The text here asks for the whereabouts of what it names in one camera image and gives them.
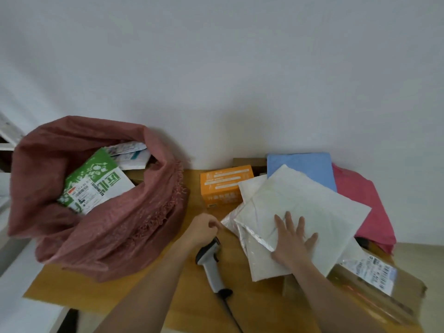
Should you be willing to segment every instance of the blue package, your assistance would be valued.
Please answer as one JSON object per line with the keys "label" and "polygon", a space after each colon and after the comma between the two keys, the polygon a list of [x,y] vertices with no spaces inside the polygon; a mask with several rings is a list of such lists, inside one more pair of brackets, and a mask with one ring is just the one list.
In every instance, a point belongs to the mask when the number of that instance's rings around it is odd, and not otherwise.
{"label": "blue package", "polygon": [[302,172],[313,181],[337,191],[330,153],[269,154],[267,177],[270,177],[282,165]]}

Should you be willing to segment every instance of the green and white package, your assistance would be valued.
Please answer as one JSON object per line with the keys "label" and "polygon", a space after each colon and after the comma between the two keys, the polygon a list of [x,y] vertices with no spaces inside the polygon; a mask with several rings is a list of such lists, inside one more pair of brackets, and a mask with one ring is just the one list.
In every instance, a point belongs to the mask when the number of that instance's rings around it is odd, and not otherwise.
{"label": "green and white package", "polygon": [[130,190],[134,184],[101,148],[65,179],[58,202],[86,215],[95,206]]}

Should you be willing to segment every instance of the table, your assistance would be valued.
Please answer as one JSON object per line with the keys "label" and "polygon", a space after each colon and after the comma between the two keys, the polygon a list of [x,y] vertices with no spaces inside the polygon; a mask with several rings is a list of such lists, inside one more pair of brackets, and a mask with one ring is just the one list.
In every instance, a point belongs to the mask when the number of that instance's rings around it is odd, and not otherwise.
{"label": "table", "polygon": [[[205,211],[199,193],[202,172],[185,171],[184,181],[191,195],[178,236],[194,216]],[[209,209],[208,212],[221,220],[235,207],[225,205]],[[247,258],[236,236],[226,230],[220,232],[218,237],[222,245],[218,255],[219,271],[225,286],[234,292],[228,303],[245,332],[319,332],[303,296],[297,301],[283,298],[282,277],[252,282]],[[186,261],[165,326],[187,333],[237,333],[235,325],[211,291],[203,268],[195,264],[196,254],[197,250]],[[26,291],[25,297],[106,314],[154,265],[131,276],[101,284],[81,274],[62,270],[57,265],[46,265]],[[401,327],[387,323],[385,327],[388,332],[422,332],[419,326]]]}

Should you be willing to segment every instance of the floor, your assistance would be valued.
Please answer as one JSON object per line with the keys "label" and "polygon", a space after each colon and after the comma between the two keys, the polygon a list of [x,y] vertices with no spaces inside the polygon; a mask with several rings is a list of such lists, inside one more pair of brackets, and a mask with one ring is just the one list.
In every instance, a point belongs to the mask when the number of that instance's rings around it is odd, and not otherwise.
{"label": "floor", "polygon": [[[429,288],[421,310],[420,322],[425,333],[441,332],[444,326],[444,246],[398,243],[396,264],[421,279]],[[92,333],[103,316],[81,313],[78,333]],[[179,333],[164,328],[162,333]]]}

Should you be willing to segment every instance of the orange box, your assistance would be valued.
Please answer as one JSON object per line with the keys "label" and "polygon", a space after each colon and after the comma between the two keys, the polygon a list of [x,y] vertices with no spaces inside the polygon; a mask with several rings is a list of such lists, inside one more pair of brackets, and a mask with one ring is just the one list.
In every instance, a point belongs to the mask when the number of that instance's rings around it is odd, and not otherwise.
{"label": "orange box", "polygon": [[250,165],[200,174],[200,193],[207,207],[242,202],[239,182],[253,178]]}

